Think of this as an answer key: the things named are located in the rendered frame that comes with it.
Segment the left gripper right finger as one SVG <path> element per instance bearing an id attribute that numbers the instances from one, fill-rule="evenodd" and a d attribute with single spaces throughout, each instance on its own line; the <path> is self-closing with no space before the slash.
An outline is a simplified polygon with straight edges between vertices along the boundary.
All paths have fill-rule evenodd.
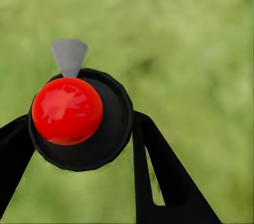
<path id="1" fill-rule="evenodd" d="M 221 224 L 151 117 L 134 111 L 132 134 L 137 224 Z M 166 206 L 153 202 L 145 147 Z"/>

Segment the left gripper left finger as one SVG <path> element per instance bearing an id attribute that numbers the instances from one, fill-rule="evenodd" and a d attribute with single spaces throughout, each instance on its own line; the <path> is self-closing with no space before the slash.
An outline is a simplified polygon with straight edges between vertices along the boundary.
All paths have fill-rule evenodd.
<path id="1" fill-rule="evenodd" d="M 28 124 L 26 114 L 0 128 L 0 219 L 36 149 Z"/>

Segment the pesticide atomizer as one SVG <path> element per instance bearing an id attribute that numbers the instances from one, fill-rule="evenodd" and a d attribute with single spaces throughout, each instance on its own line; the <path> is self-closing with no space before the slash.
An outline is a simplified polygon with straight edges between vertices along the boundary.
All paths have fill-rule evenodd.
<path id="1" fill-rule="evenodd" d="M 62 169 L 96 170 L 116 160 L 130 142 L 133 103 L 108 73 L 82 68 L 86 42 L 61 38 L 50 44 L 61 73 L 34 97 L 28 131 L 43 158 Z"/>

